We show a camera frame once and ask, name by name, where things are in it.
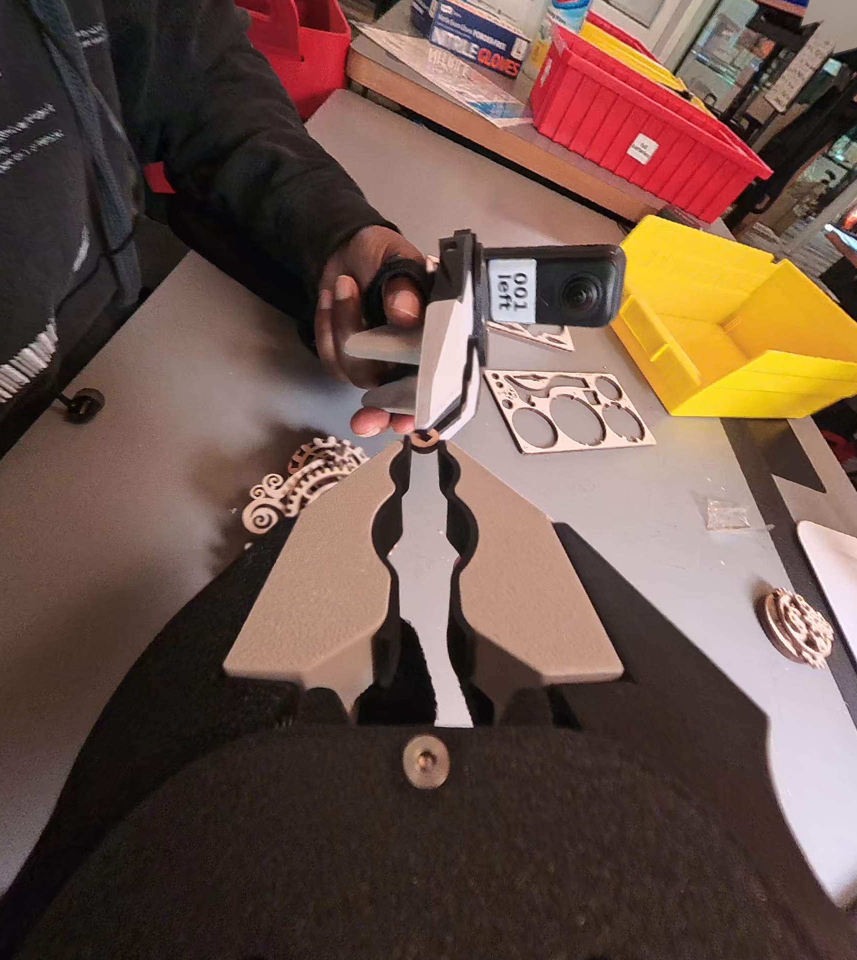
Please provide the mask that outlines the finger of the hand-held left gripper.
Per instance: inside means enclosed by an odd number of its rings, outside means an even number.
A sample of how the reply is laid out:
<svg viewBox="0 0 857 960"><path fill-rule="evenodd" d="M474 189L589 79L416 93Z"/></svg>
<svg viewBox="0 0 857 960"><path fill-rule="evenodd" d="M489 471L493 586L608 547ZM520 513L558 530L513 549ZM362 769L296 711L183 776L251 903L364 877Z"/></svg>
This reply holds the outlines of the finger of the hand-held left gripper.
<svg viewBox="0 0 857 960"><path fill-rule="evenodd" d="M449 441L474 418L482 389L481 346L471 296L431 302L425 310L414 427Z"/></svg>

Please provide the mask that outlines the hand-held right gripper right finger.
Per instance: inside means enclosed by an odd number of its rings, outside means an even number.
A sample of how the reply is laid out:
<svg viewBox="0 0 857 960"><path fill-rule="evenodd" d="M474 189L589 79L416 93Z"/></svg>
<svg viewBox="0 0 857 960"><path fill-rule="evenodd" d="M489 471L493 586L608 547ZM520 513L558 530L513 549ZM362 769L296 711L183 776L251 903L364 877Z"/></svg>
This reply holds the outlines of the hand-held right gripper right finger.
<svg viewBox="0 0 857 960"><path fill-rule="evenodd" d="M452 441L437 455L457 553L447 654L472 723L497 721L523 690L623 678L552 520Z"/></svg>

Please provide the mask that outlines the yellow bins in red bin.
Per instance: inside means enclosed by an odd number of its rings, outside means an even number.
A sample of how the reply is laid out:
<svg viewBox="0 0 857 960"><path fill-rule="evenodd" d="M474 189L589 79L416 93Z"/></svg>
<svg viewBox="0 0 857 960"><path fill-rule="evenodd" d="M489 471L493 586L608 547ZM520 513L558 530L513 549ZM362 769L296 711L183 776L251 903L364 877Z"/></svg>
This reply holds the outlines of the yellow bins in red bin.
<svg viewBox="0 0 857 960"><path fill-rule="evenodd" d="M687 100L693 99L694 94L688 90L684 81L662 66L636 38L597 14L593 12L587 14L579 30L579 36L598 51L652 83L672 90Z"/></svg>

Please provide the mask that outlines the blue glove box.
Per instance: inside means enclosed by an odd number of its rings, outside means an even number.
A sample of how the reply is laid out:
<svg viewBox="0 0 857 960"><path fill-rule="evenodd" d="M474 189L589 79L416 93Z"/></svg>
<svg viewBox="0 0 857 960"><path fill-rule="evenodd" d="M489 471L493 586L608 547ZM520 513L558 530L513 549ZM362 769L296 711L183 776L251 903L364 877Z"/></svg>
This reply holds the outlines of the blue glove box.
<svg viewBox="0 0 857 960"><path fill-rule="evenodd" d="M468 1L411 1L410 25L417 35L461 61L500 76L519 77L530 37L492 6Z"/></svg>

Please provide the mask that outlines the black drawstring toggle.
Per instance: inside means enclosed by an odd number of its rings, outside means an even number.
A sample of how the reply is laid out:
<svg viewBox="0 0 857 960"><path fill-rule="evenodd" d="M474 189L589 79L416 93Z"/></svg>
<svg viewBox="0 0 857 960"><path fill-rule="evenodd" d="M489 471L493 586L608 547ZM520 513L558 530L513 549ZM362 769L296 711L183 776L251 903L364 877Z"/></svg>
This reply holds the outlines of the black drawstring toggle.
<svg viewBox="0 0 857 960"><path fill-rule="evenodd" d="M63 416L68 423L82 426L99 415L105 405L105 396L100 390L83 388L73 395L59 392L55 401L62 406Z"/></svg>

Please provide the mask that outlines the red plastic caddy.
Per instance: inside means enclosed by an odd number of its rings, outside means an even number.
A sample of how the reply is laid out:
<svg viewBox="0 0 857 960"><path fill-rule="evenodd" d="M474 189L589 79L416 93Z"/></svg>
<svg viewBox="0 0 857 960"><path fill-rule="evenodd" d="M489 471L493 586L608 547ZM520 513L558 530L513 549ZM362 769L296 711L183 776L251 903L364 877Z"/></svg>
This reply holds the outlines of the red plastic caddy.
<svg viewBox="0 0 857 960"><path fill-rule="evenodd" d="M338 1L236 1L246 34L302 120L346 87L351 30Z"/></svg>

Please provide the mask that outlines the wooden swirl gear model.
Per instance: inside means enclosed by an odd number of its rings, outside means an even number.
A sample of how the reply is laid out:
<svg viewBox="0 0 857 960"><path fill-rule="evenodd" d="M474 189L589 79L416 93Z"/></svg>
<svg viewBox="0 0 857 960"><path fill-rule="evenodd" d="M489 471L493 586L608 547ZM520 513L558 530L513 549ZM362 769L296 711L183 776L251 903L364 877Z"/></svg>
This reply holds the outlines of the wooden swirl gear model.
<svg viewBox="0 0 857 960"><path fill-rule="evenodd" d="M347 439L329 436L301 444L284 473L266 474L250 488L250 501L242 512L244 528L262 535L280 520L297 517L369 459L360 446Z"/></svg>

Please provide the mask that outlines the white paper sign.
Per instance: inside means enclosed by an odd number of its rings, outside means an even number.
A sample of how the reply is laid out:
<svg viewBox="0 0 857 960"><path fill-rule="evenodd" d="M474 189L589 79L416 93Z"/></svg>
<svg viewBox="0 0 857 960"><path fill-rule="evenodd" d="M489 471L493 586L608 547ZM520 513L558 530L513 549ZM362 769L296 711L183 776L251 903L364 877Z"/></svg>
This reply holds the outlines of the white paper sign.
<svg viewBox="0 0 857 960"><path fill-rule="evenodd" d="M836 39L830 34L822 30L814 32L764 93L764 100L774 111L784 114L798 93L830 58L835 46Z"/></svg>

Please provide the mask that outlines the white wipes canister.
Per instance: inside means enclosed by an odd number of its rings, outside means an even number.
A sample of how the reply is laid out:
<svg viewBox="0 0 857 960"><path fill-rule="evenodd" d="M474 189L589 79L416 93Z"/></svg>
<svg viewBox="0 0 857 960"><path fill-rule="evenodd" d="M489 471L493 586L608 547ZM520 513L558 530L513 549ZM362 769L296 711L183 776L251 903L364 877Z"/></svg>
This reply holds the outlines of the white wipes canister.
<svg viewBox="0 0 857 960"><path fill-rule="evenodd" d="M542 64L552 44L554 27L578 34L591 9L591 1L548 1L533 40L532 62Z"/></svg>

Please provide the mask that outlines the wooden cut-out part sheet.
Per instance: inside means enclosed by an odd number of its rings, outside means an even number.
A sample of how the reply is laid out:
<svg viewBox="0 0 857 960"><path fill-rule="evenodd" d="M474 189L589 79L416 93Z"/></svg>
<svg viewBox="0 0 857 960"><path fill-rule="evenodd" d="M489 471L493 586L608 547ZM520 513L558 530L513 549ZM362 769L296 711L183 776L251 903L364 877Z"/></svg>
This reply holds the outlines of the wooden cut-out part sheet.
<svg viewBox="0 0 857 960"><path fill-rule="evenodd" d="M657 443L613 374L488 369L484 379L520 453L631 450Z"/></svg>

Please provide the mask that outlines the red plastic bin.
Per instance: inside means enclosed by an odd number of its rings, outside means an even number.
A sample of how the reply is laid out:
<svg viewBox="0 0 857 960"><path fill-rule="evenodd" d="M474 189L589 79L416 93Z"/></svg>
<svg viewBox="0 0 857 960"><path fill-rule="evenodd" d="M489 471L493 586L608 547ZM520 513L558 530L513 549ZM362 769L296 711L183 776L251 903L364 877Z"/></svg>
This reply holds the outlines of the red plastic bin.
<svg viewBox="0 0 857 960"><path fill-rule="evenodd" d="M700 221L712 222L771 174L758 154L661 66L614 56L554 26L530 96L543 136Z"/></svg>

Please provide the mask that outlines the small clear plastic bag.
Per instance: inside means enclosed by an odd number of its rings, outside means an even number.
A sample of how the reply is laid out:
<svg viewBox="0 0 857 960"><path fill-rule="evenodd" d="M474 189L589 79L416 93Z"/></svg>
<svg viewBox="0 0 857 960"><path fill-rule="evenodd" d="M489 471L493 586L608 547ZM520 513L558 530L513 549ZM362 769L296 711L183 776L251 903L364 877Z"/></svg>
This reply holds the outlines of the small clear plastic bag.
<svg viewBox="0 0 857 960"><path fill-rule="evenodd" d="M735 534L752 529L752 520L746 507L714 498L704 506L706 530L710 533Z"/></svg>

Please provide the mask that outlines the yellow plastic bin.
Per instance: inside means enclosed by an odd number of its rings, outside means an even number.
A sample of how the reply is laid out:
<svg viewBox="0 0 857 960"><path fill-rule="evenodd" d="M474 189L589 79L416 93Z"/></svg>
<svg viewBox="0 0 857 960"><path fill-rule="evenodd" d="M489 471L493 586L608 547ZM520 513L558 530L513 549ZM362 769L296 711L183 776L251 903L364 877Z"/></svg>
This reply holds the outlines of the yellow plastic bin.
<svg viewBox="0 0 857 960"><path fill-rule="evenodd" d="M857 322L790 261L648 216L612 330L676 417L796 419L857 396Z"/></svg>

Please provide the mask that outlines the wooden-edged side table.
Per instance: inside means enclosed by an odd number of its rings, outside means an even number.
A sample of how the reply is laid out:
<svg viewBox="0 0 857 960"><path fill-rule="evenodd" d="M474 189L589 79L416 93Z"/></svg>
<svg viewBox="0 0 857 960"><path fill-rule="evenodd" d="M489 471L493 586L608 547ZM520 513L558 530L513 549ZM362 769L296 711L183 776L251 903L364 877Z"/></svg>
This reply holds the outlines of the wooden-edged side table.
<svg viewBox="0 0 857 960"><path fill-rule="evenodd" d="M349 86L412 122L584 207L632 226L667 202L545 138L530 124L500 128L354 28Z"/></svg>

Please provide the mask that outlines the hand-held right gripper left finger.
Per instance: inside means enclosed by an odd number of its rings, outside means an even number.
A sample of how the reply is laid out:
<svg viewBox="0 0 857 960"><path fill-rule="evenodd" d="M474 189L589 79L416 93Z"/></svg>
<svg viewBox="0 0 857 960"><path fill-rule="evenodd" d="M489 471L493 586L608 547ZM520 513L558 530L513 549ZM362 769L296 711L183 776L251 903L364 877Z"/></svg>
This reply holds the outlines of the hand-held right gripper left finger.
<svg viewBox="0 0 857 960"><path fill-rule="evenodd" d="M300 514L226 675L330 690L364 723L413 723L414 636L389 560L410 479L411 445L393 441Z"/></svg>

